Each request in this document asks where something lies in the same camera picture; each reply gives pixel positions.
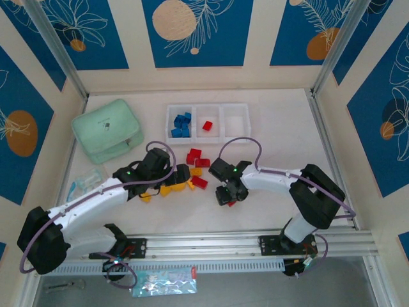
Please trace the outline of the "clear plastic bag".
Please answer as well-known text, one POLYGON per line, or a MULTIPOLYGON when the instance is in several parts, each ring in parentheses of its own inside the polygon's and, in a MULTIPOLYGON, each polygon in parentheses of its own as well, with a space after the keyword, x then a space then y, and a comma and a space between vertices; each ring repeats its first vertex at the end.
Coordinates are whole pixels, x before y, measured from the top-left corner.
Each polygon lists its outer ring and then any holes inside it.
POLYGON ((76 177, 68 190, 66 202, 73 201, 92 191, 94 188, 102 184, 104 180, 104 174, 96 168, 93 168, 83 175, 76 177))

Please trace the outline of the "mint green zipper pouch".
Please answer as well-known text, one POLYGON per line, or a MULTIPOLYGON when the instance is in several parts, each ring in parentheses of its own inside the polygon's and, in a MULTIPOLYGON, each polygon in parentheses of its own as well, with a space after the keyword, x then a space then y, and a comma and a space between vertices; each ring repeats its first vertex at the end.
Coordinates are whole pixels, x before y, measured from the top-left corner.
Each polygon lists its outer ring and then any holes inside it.
POLYGON ((123 155, 144 141, 141 124, 123 99, 74 118, 72 130, 94 164, 123 155))

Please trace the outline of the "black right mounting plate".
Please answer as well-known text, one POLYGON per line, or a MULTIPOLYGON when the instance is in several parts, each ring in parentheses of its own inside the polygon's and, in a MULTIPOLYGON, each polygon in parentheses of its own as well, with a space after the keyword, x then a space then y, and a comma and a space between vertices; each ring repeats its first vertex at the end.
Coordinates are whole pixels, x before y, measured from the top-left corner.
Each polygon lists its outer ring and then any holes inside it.
POLYGON ((300 243, 294 243, 284 235, 262 235, 258 237, 258 244, 262 256, 306 256, 318 252, 316 240, 312 234, 300 243))

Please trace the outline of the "black mounting plate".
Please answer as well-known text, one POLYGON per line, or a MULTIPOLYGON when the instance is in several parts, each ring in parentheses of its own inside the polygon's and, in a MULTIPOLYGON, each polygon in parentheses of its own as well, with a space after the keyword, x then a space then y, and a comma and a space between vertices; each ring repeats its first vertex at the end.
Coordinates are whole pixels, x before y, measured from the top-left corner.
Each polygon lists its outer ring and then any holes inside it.
POLYGON ((318 252, 316 240, 312 234, 300 243, 294 243, 284 235, 262 235, 258 237, 258 244, 262 256, 306 256, 318 252))
POLYGON ((108 254, 111 258, 143 259, 146 256, 146 244, 146 238, 109 237, 95 252, 90 253, 88 258, 103 259, 103 254, 108 254))

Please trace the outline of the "white three-compartment container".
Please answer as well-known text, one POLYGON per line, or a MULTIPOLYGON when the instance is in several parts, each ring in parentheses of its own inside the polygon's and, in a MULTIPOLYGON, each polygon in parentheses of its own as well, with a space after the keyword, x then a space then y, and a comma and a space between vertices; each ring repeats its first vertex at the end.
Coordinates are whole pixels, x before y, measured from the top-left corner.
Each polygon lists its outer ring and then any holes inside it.
POLYGON ((222 104, 170 104, 167 106, 165 124, 166 143, 170 145, 218 144, 237 137, 251 135, 249 107, 245 103, 222 104), (174 119, 178 114, 191 113, 189 138, 172 138, 174 119), (211 131, 202 129, 205 121, 213 123, 211 131))

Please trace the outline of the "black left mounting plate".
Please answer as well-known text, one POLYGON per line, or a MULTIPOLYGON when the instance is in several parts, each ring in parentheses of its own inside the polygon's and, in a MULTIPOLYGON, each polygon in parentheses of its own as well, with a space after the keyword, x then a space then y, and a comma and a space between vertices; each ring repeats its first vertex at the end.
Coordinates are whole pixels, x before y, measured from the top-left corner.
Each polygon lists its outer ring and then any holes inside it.
POLYGON ((111 258, 143 259, 146 256, 146 244, 146 238, 109 237, 95 252, 90 253, 88 258, 103 259, 103 254, 108 254, 111 258))

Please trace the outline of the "black right controller box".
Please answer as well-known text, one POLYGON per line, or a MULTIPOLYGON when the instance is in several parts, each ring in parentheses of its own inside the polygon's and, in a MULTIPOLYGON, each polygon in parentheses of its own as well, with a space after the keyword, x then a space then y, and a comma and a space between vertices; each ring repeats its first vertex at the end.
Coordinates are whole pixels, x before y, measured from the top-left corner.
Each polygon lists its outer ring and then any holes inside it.
POLYGON ((297 259, 284 259, 284 274, 286 276, 300 276, 302 275, 314 262, 314 256, 297 259))

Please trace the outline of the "black controller box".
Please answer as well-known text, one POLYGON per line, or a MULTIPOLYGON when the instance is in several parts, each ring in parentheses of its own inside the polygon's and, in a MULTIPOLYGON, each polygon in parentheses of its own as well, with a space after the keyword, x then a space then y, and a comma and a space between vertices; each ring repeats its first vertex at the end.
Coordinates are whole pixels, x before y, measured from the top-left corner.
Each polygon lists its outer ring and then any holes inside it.
POLYGON ((284 259, 284 274, 286 276, 300 276, 302 275, 314 262, 314 256, 297 259, 284 259))
POLYGON ((102 264, 102 273, 109 281, 119 281, 126 276, 125 266, 115 260, 107 260, 102 264))

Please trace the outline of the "black left controller box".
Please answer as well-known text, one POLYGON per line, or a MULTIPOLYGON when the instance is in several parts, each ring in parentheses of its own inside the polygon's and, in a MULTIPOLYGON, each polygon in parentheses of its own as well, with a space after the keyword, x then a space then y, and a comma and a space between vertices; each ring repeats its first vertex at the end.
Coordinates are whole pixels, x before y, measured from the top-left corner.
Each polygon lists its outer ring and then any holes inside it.
POLYGON ((109 281, 119 281, 126 276, 125 266, 115 260, 107 260, 102 264, 102 273, 109 281))

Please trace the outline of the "colourful printed packet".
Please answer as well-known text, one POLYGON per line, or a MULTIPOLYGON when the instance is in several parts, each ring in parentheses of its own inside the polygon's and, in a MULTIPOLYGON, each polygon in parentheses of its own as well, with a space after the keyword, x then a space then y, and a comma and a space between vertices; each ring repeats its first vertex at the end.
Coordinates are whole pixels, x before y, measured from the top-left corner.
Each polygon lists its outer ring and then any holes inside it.
POLYGON ((145 270, 137 272, 137 285, 132 297, 195 294, 197 292, 196 268, 145 270))

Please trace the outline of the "aluminum front rail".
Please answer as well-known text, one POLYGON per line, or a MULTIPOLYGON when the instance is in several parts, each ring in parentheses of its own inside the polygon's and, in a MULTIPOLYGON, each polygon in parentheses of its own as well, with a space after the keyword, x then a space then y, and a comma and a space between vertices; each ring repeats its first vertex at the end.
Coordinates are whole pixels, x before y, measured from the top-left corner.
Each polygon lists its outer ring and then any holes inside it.
MULTIPOLYGON (((147 259, 246 258, 261 256, 258 237, 277 235, 279 230, 129 235, 147 239, 147 259)), ((377 256, 378 248, 369 230, 335 227, 316 233, 328 242, 328 256, 377 256)))

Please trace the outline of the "aluminum side rail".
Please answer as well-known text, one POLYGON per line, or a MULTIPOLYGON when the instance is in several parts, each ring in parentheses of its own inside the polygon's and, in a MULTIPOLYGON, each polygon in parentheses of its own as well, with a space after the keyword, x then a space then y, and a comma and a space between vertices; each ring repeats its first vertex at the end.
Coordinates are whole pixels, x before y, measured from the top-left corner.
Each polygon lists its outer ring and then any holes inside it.
POLYGON ((332 172, 332 175, 334 177, 335 183, 344 191, 346 198, 345 198, 345 204, 347 204, 352 210, 355 210, 353 208, 353 204, 351 203, 350 195, 348 192, 348 189, 345 185, 345 182, 343 180, 343 176, 341 174, 341 170, 339 168, 339 165, 337 163, 336 155, 332 146, 329 130, 327 129, 327 125, 324 121, 324 117, 322 115, 322 112, 320 110, 320 107, 318 105, 318 101, 316 100, 315 96, 313 95, 312 89, 306 88, 305 89, 305 95, 307 97, 309 107, 311 109, 314 122, 316 124, 316 128, 318 130, 318 134, 320 135, 320 139, 323 145, 323 149, 325 151, 325 155, 328 161, 328 164, 330 166, 330 170, 332 172))

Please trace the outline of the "blue floral wall panel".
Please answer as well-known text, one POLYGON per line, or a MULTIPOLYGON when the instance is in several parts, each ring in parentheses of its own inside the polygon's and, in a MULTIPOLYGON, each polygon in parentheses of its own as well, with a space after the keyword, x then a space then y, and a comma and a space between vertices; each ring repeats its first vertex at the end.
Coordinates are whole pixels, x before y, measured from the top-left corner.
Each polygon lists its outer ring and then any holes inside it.
POLYGON ((156 68, 241 67, 254 0, 141 0, 156 68))
POLYGON ((21 205, 54 110, 0 46, 0 196, 21 205))
POLYGON ((354 2, 287 0, 270 65, 321 65, 354 2))
POLYGON ((347 105, 383 197, 409 184, 409 22, 347 105))
POLYGON ((128 62, 107 0, 40 0, 77 70, 123 70, 128 62))

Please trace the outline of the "aluminum frame post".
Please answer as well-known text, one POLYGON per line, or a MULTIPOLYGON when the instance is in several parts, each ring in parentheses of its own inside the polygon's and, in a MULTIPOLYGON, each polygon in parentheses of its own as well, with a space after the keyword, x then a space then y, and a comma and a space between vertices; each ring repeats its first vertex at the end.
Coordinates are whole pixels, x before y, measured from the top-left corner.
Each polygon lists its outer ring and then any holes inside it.
POLYGON ((32 20, 33 24, 39 31, 43 41, 56 59, 58 65, 71 81, 79 96, 83 101, 87 102, 89 93, 86 90, 81 78, 77 73, 77 69, 68 55, 64 45, 59 39, 56 30, 53 28, 49 18, 42 9, 39 2, 36 0, 21 0, 23 7, 32 20))
POLYGON ((325 58, 319 74, 311 88, 312 98, 317 98, 318 94, 325 85, 329 75, 332 73, 339 58, 343 54, 352 34, 355 32, 362 16, 364 15, 371 0, 354 0, 351 10, 341 26, 335 42, 330 48, 325 58))

